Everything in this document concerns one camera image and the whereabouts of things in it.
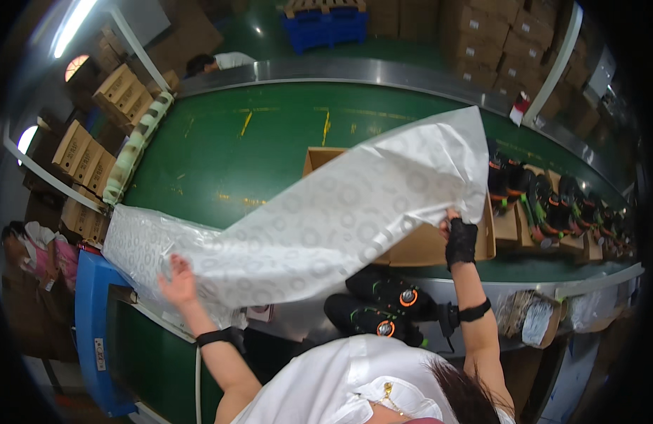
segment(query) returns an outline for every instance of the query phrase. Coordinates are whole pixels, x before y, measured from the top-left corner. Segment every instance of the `wooden pallet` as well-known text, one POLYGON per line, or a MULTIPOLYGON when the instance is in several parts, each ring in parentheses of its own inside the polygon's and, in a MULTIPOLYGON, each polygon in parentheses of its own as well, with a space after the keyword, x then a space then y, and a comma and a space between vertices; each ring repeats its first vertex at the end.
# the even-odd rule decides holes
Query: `wooden pallet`
POLYGON ((366 12, 365 0, 288 0, 284 13, 289 19, 296 17, 296 12, 321 9, 329 13, 333 7, 356 7, 359 12, 366 12))

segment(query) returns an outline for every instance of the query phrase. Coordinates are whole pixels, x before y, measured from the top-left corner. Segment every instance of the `blue machine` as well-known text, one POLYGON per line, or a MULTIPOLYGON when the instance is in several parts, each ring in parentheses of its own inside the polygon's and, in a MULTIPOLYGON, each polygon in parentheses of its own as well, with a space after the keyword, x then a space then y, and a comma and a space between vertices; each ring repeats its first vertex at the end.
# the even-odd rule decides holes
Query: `blue machine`
POLYGON ((359 41, 366 38, 368 13, 352 7, 335 7, 330 13, 308 10, 296 13, 295 18, 283 16, 293 50, 297 54, 310 47, 329 46, 343 41, 359 41))
POLYGON ((76 348, 83 382, 108 417, 137 411, 131 396, 110 378, 107 358, 107 294, 110 284, 129 287, 101 256, 81 251, 76 270, 76 348))

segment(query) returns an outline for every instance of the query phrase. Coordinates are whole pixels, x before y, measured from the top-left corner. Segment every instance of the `label sticker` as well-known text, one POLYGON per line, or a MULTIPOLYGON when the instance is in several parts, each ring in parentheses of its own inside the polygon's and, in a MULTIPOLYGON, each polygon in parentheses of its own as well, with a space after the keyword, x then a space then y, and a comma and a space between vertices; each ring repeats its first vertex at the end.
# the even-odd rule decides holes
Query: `label sticker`
POLYGON ((98 371, 105 371, 107 369, 105 366, 105 345, 102 342, 102 338, 95 339, 95 366, 98 368, 98 371))

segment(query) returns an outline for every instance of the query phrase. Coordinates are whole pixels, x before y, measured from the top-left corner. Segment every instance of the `woman in pink apron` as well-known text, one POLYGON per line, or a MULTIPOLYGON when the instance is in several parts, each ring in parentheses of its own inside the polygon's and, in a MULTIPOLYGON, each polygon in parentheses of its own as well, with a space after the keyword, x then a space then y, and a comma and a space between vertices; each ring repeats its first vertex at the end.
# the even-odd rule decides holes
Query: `woman in pink apron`
POLYGON ((70 292, 75 291, 78 250, 59 233, 32 221, 23 225, 11 221, 1 233, 6 259, 37 276, 46 286, 51 280, 63 281, 70 292))

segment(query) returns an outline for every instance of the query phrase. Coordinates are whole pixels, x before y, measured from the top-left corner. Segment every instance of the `black wristband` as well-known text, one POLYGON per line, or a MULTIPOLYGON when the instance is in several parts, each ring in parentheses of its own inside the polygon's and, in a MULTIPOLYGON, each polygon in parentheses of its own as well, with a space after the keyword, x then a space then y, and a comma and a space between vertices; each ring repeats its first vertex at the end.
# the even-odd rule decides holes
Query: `black wristband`
POLYGON ((475 262, 475 242, 477 242, 477 225, 464 224, 460 218, 450 222, 449 242, 444 254, 447 258, 447 268, 456 262, 475 262))
POLYGON ((465 322, 473 322, 475 319, 480 319, 484 314, 491 309, 491 301, 486 298, 486 301, 480 306, 474 308, 467 308, 466 310, 458 311, 458 320, 465 322))
POLYGON ((246 352, 246 349, 244 349, 244 334, 239 328, 228 327, 224 330, 205 332, 197 337, 199 347, 217 341, 232 343, 240 353, 246 352))

